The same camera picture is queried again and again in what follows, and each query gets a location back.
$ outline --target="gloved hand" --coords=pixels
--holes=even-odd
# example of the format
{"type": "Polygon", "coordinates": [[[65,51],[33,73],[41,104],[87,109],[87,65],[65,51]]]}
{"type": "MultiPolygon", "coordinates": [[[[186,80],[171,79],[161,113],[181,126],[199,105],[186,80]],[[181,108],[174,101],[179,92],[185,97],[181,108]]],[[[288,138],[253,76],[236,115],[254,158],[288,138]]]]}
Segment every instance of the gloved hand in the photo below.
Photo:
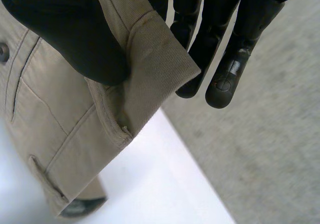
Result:
{"type": "MultiPolygon", "coordinates": [[[[168,0],[149,0],[155,10],[166,18],[168,0]]],[[[171,31],[188,49],[196,27],[201,0],[173,0],[175,9],[171,31]]],[[[197,93],[219,47],[230,18],[240,0],[204,0],[202,22],[189,55],[201,69],[201,74],[176,93],[191,98],[197,93]]],[[[233,33],[224,56],[206,91],[207,103],[224,108],[230,102],[246,63],[263,30],[284,6],[285,0],[241,0],[233,33]]]]}
{"type": "Polygon", "coordinates": [[[79,73],[113,86],[129,75],[126,56],[98,0],[2,0],[23,25],[54,47],[79,73]]]}

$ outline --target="gray carpet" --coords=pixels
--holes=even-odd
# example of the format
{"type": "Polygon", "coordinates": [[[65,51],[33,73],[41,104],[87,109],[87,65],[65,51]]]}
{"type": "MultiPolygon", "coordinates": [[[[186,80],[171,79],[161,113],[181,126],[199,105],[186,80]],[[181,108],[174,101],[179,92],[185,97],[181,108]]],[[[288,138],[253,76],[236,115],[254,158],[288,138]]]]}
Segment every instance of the gray carpet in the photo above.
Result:
{"type": "Polygon", "coordinates": [[[319,224],[320,0],[287,2],[216,110],[205,91],[231,29],[198,95],[163,108],[238,224],[319,224]]]}

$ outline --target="white floor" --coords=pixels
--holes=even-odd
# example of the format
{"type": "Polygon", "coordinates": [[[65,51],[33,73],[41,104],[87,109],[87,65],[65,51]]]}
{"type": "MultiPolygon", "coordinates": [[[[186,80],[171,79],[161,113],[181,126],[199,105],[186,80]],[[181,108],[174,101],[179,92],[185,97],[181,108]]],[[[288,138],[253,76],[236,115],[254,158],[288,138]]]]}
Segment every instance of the white floor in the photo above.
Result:
{"type": "MultiPolygon", "coordinates": [[[[100,176],[109,200],[78,224],[234,224],[161,110],[100,176]]],[[[59,223],[3,127],[0,223],[59,223]]]]}

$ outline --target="black button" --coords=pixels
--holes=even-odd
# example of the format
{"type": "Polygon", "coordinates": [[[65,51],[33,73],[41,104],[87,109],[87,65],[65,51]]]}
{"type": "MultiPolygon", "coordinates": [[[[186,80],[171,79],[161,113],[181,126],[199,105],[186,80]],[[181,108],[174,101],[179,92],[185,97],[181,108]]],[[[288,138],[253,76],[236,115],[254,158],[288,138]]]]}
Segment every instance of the black button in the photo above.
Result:
{"type": "Polygon", "coordinates": [[[8,45],[0,43],[0,62],[7,62],[10,57],[10,50],[8,45]]]}

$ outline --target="beige coat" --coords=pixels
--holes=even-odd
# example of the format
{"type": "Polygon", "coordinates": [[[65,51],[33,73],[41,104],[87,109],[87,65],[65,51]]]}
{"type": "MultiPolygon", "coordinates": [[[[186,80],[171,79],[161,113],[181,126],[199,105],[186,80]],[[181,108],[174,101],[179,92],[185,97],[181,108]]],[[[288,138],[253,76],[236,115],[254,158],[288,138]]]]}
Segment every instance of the beige coat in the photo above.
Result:
{"type": "Polygon", "coordinates": [[[0,65],[0,113],[55,216],[79,195],[100,196],[97,174],[199,73],[148,0],[100,2],[131,65],[117,87],[86,81],[0,4],[0,42],[10,50],[0,65]]]}

